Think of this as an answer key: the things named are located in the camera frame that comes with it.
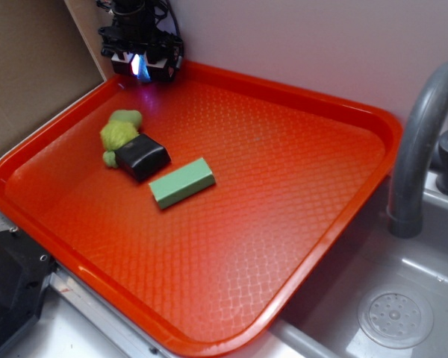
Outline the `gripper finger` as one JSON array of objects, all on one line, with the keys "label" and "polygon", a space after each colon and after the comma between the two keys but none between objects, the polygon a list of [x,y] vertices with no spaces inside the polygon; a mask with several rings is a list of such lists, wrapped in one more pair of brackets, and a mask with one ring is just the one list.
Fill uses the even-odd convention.
[{"label": "gripper finger", "polygon": [[111,58],[112,67],[119,75],[136,76],[138,56],[130,52],[115,52]]},{"label": "gripper finger", "polygon": [[174,80],[176,69],[170,59],[161,59],[157,63],[150,63],[145,55],[139,56],[138,80],[144,83],[171,82]]}]

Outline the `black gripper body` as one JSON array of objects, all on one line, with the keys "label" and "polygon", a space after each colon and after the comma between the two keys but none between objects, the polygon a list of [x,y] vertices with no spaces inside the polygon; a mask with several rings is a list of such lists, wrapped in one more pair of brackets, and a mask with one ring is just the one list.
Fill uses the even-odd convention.
[{"label": "black gripper body", "polygon": [[130,25],[111,25],[101,27],[98,34],[102,37],[101,54],[105,57],[125,60],[131,54],[138,54],[145,55],[148,63],[161,60],[174,63],[184,56],[183,40],[155,25],[144,30]]}]

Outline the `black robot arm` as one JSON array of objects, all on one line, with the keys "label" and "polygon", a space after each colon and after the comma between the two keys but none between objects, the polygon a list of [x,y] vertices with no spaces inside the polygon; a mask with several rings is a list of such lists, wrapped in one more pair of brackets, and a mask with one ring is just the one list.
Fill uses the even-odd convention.
[{"label": "black robot arm", "polygon": [[142,83],[171,82],[184,59],[184,41],[169,1],[97,1],[112,15],[98,29],[101,55],[118,75]]}]

